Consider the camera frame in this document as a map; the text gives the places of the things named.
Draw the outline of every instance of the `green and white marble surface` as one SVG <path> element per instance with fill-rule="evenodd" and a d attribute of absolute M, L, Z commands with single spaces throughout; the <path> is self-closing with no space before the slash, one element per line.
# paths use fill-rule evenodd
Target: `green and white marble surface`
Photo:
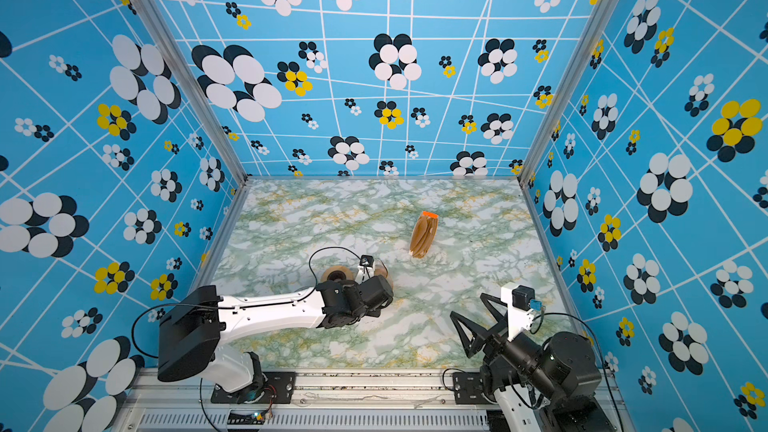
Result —
<path fill-rule="evenodd" d="M 408 246 L 425 210 L 440 216 L 437 235 L 427 256 L 415 259 Z M 522 193 L 508 179 L 257 180 L 213 284 L 239 296 L 311 286 L 307 259 L 328 245 L 384 261 L 395 301 L 381 317 L 258 334 L 235 348 L 256 352 L 266 368 L 476 368 L 482 354 L 466 358 L 451 311 L 490 327 L 480 293 L 498 296 L 510 281 L 535 288 L 550 312 L 564 310 Z M 318 276 L 334 264 L 356 270 L 341 250 L 312 260 Z M 558 330 L 570 323 L 548 318 L 534 340 Z"/>

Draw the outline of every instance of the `black mounting plate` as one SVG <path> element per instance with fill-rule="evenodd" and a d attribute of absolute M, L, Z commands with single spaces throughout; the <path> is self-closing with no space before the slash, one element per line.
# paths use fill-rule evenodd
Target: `black mounting plate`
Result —
<path fill-rule="evenodd" d="M 479 372 L 455 372 L 453 374 L 453 398 L 459 405 L 493 404 L 482 392 Z"/>
<path fill-rule="evenodd" d="M 277 390 L 277 396 L 272 398 L 272 394 L 264 390 L 260 397 L 251 404 L 268 404 L 272 398 L 273 404 L 290 404 L 293 397 L 293 385 L 296 383 L 296 372 L 264 372 L 264 389 L 271 385 Z M 210 396 L 212 404 L 243 404 L 240 401 L 240 395 L 235 392 L 230 394 L 223 388 L 214 388 L 214 393 Z"/>

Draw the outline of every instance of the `patterned wallpaper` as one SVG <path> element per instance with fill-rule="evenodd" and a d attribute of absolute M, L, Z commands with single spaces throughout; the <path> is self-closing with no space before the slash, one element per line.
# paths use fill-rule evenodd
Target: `patterned wallpaper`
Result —
<path fill-rule="evenodd" d="M 768 0 L 620 0 L 527 190 L 637 430 L 768 430 Z"/>
<path fill-rule="evenodd" d="M 130 0 L 0 1 L 0 83 L 0 430 L 103 430 L 236 185 Z"/>
<path fill-rule="evenodd" d="M 598 0 L 157 0 L 255 176 L 511 176 Z"/>

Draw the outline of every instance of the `blue patterned back wall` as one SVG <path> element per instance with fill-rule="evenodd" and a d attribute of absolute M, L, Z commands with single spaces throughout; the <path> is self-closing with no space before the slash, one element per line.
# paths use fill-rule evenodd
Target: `blue patterned back wall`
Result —
<path fill-rule="evenodd" d="M 768 0 L 620 0 L 526 184 L 637 430 L 768 430 Z"/>
<path fill-rule="evenodd" d="M 597 1 L 157 0 L 255 176 L 512 175 Z"/>
<path fill-rule="evenodd" d="M 4 432 L 109 427 L 238 187 L 153 43 L 130 0 L 0 0 Z"/>

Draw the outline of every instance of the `robotic arm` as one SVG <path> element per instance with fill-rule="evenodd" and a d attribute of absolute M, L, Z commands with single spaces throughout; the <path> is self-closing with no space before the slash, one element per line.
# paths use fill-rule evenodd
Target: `robotic arm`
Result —
<path fill-rule="evenodd" d="M 259 358 L 228 345 L 238 338 L 283 328 L 334 328 L 362 317 L 379 317 L 394 297 L 387 279 L 373 274 L 373 257 L 360 259 L 356 280 L 348 269 L 329 270 L 314 288 L 269 297 L 216 294 L 215 285 L 200 287 L 160 322 L 158 380 L 191 377 L 212 380 L 238 402 L 257 397 L 264 388 Z"/>
<path fill-rule="evenodd" d="M 456 312 L 451 312 L 451 320 L 467 357 L 483 351 L 483 394 L 498 402 L 513 432 L 614 432 L 594 398 L 601 376 L 587 338 L 557 332 L 538 345 L 523 334 L 523 330 L 530 330 L 535 313 L 542 308 L 534 298 L 534 290 L 525 285 L 510 282 L 502 287 L 500 298 L 481 294 L 480 299 L 496 319 L 493 327 L 486 329 Z M 503 314 L 492 303 L 505 305 L 507 312 Z M 520 390 L 528 393 L 528 402 Z M 538 399 L 535 390 L 540 393 Z M 540 428 L 525 418 L 513 419 L 520 415 L 519 408 L 515 413 L 514 404 L 521 401 L 538 412 Z"/>

